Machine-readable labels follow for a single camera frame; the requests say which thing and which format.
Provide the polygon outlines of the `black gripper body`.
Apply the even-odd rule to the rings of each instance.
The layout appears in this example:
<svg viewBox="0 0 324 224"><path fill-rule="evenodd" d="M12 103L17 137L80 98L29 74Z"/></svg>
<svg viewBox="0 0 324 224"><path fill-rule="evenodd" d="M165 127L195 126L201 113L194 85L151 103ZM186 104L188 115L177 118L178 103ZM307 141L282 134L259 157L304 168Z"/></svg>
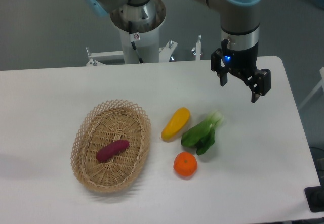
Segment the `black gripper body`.
<svg viewBox="0 0 324 224"><path fill-rule="evenodd" d="M249 49L236 51L229 48L229 41L227 39L222 40L221 57L224 67L221 68L221 72L219 73L221 80L225 80L227 73L241 80L255 80L258 47L259 43L256 43Z"/></svg>

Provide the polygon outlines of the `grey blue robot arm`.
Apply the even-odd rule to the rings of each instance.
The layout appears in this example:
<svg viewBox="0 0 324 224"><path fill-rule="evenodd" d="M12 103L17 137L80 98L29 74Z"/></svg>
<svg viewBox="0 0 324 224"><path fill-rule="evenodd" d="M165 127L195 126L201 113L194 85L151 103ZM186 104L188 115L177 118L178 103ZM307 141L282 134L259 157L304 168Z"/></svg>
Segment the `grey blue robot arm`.
<svg viewBox="0 0 324 224"><path fill-rule="evenodd" d="M166 9L161 0L85 0L98 16L109 16L120 31L127 64L161 61L159 29ZM241 79L255 102L271 88L268 69L258 69L261 0L195 0L220 14L221 47L211 55L211 70L227 83L231 74Z"/></svg>

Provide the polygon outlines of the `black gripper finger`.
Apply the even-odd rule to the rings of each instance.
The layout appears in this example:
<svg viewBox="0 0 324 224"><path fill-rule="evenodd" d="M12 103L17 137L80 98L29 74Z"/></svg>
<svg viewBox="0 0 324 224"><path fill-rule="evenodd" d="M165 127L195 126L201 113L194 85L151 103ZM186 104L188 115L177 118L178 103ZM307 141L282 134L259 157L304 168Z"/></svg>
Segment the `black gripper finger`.
<svg viewBox="0 0 324 224"><path fill-rule="evenodd" d="M211 70L217 73L217 76L220 78L220 85L224 86L228 82L228 68L222 66L221 62L223 59L222 49L217 48L211 54Z"/></svg>
<svg viewBox="0 0 324 224"><path fill-rule="evenodd" d="M265 96L271 89L271 71L269 69L254 69L244 79L251 90L251 102L255 103L260 96Z"/></svg>

